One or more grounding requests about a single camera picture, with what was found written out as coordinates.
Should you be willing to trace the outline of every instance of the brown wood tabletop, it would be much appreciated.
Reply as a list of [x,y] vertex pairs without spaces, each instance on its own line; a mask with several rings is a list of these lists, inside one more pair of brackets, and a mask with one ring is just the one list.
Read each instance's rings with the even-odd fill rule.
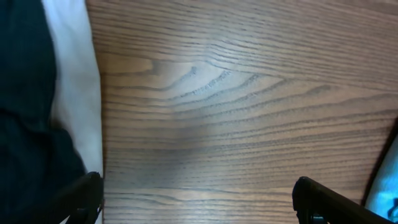
[[90,0],[108,223],[298,223],[360,202],[398,115],[397,1]]

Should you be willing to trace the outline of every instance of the dark green fabric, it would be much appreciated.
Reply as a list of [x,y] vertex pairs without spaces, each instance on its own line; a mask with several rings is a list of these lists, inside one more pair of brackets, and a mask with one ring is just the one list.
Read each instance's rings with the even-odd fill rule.
[[41,1],[0,0],[0,218],[85,173],[68,133],[49,126],[55,78]]

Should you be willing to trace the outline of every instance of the black fabric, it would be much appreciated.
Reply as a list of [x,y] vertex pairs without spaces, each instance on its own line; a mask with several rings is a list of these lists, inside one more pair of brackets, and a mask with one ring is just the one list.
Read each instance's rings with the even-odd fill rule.
[[0,0],[0,219],[85,173],[68,133],[49,126],[55,78],[41,1]]

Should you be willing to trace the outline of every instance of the dark cloth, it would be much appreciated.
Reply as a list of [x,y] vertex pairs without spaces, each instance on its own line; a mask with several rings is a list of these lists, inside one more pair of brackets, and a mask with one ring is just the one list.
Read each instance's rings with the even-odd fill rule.
[[0,0],[0,219],[85,174],[68,133],[49,126],[56,72],[41,1]]

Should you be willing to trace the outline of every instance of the wooden surface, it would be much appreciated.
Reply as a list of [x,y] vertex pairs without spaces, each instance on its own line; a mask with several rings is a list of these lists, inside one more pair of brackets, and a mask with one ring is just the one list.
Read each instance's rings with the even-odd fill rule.
[[105,223],[297,223],[359,202],[398,115],[396,1],[88,2]]

